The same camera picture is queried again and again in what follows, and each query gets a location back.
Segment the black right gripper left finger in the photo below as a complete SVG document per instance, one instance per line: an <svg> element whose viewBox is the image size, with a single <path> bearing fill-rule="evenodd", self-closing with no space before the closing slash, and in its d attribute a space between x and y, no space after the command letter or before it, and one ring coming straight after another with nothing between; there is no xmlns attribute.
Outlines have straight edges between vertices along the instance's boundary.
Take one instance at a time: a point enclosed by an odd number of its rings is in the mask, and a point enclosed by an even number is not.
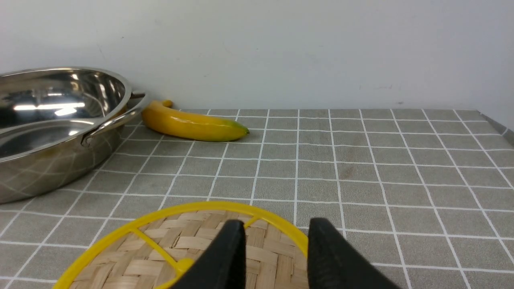
<svg viewBox="0 0 514 289"><path fill-rule="evenodd" d="M245 229L242 221L229 220L171 289L244 289L245 285Z"/></svg>

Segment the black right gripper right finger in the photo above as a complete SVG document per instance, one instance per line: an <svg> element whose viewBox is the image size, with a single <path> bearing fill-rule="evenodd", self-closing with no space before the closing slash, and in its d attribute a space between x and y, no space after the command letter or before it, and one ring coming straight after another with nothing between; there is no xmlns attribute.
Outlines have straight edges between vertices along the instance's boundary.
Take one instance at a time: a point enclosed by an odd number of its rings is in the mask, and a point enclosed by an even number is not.
<svg viewBox="0 0 514 289"><path fill-rule="evenodd" d="M398 289L336 230L327 218L312 218L307 276L311 289Z"/></svg>

